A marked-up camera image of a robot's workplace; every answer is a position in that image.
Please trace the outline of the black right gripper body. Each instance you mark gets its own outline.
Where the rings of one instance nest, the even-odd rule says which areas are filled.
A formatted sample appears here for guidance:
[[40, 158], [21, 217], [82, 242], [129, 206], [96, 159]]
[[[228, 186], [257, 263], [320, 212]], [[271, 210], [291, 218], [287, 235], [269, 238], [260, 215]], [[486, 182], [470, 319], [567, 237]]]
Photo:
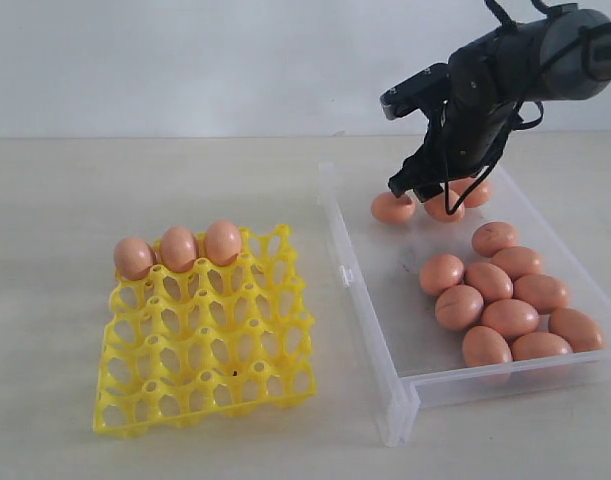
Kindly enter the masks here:
[[429, 128], [419, 149], [404, 160], [415, 187], [476, 177], [500, 159], [514, 130], [515, 104], [471, 107], [451, 98], [429, 112]]

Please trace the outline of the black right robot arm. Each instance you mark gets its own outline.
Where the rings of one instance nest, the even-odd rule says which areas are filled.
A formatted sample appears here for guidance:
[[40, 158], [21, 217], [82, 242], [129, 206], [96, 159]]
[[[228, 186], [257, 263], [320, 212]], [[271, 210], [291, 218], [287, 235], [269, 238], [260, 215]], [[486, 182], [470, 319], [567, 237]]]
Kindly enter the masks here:
[[488, 2], [496, 29], [381, 95], [387, 119], [421, 111], [428, 120], [423, 143], [388, 181], [395, 197], [426, 202], [453, 181], [481, 183], [510, 134], [540, 124], [522, 119], [524, 104], [587, 100], [609, 85], [611, 20], [575, 3], [534, 6], [542, 19], [519, 23]]

